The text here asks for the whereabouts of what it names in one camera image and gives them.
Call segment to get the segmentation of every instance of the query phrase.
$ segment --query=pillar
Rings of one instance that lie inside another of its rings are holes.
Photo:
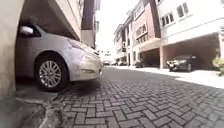
[[[220,57],[224,58],[224,25],[219,32]]]
[[[16,90],[15,40],[23,3],[24,0],[0,1],[0,99],[13,96]]]
[[[160,54],[160,68],[164,68],[164,47],[161,46],[159,48],[159,54]]]

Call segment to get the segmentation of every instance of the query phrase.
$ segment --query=white car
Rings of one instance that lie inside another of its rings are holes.
[[[16,76],[35,77],[45,91],[60,91],[69,81],[101,74],[101,61],[87,46],[32,23],[19,25],[15,51]]]

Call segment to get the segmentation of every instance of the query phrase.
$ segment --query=alloy rim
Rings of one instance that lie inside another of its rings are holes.
[[[39,77],[46,87],[56,87],[61,81],[61,69],[54,61],[46,61],[40,66]]]

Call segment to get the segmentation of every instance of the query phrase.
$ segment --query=garage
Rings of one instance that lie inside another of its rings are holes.
[[[160,66],[160,55],[159,48],[152,49],[141,53],[143,65],[146,67],[159,67]]]
[[[214,33],[175,44],[163,46],[163,66],[180,55],[195,55],[203,60],[202,69],[213,69],[212,60],[220,56],[218,34]]]

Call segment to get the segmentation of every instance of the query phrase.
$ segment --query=brick pavement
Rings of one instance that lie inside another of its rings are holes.
[[[71,86],[53,100],[63,105],[66,128],[224,128],[221,89],[114,68],[94,85]]]

